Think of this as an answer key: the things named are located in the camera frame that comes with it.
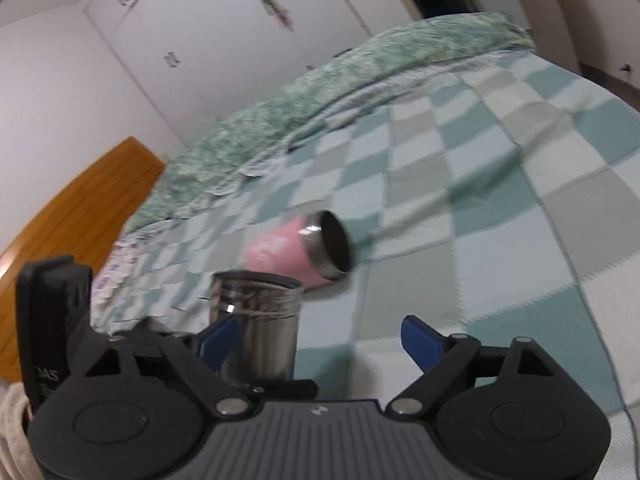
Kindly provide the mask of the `blue printed steel cup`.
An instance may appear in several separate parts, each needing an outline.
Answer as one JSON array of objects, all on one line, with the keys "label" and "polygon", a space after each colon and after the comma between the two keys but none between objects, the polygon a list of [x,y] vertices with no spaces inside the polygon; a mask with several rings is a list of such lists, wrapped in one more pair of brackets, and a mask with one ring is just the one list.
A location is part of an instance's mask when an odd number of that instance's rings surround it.
[{"label": "blue printed steel cup", "polygon": [[240,340],[221,365],[235,386],[293,379],[303,284],[288,276],[254,271],[217,272],[212,278],[210,320],[231,316]]}]

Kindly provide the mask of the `pink steel tumbler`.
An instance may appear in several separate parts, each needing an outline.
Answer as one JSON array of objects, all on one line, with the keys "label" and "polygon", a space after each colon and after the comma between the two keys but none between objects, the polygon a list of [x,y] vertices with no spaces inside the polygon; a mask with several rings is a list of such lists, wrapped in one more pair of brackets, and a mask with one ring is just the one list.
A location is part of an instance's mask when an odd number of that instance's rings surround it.
[{"label": "pink steel tumbler", "polygon": [[341,220],[322,209],[255,237],[243,263],[246,270],[287,276],[313,289],[346,278],[354,267],[354,250]]}]

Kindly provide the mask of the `wooden headboard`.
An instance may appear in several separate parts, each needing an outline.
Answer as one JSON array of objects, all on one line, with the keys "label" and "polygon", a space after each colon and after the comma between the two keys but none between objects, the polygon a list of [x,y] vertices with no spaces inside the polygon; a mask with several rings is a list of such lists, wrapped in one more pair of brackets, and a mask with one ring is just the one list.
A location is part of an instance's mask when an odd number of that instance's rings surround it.
[{"label": "wooden headboard", "polygon": [[130,136],[66,185],[1,254],[1,378],[21,380],[15,281],[29,261],[72,255],[98,272],[165,164]]}]

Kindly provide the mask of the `white wardrobe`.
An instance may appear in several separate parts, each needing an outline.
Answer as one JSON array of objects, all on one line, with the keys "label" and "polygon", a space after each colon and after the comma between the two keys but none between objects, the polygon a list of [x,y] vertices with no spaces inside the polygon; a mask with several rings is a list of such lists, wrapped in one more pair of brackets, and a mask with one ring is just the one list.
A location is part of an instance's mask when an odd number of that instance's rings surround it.
[{"label": "white wardrobe", "polygon": [[183,144],[366,42],[347,0],[86,0],[85,14]]}]

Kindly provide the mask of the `checkered teal bed blanket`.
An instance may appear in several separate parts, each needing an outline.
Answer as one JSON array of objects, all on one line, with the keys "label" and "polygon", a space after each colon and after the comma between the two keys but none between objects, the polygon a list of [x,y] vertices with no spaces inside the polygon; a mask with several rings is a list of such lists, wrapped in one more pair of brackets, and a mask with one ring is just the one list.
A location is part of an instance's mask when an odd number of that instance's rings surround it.
[{"label": "checkered teal bed blanket", "polygon": [[606,412],[639,403],[639,115],[528,52],[424,74],[297,145],[262,179],[116,252],[94,322],[197,332],[209,284],[248,244],[327,209],[352,240],[344,282],[304,301],[295,374],[381,400],[416,376],[415,314],[485,344],[538,341]]}]

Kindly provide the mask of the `hanging green ornament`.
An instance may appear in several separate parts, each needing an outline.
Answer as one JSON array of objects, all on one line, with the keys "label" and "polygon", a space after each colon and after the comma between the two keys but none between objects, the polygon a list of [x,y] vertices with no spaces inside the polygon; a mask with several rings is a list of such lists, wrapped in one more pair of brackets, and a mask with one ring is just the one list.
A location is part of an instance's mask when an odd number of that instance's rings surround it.
[{"label": "hanging green ornament", "polygon": [[288,10],[279,2],[279,0],[259,0],[268,15],[273,16],[278,22],[288,30],[293,29],[293,22],[290,18]]}]

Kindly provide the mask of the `green floral quilt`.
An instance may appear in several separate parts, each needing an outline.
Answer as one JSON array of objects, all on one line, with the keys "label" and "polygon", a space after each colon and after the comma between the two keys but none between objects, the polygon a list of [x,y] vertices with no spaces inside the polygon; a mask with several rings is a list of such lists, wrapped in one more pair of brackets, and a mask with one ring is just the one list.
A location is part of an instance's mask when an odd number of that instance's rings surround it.
[{"label": "green floral quilt", "polygon": [[498,12],[438,16],[381,32],[205,129],[166,167],[122,230],[189,217],[215,197],[234,192],[242,177],[262,176],[290,143],[321,129],[326,118],[374,96],[389,96],[388,84],[399,74],[535,48],[524,28]]}]

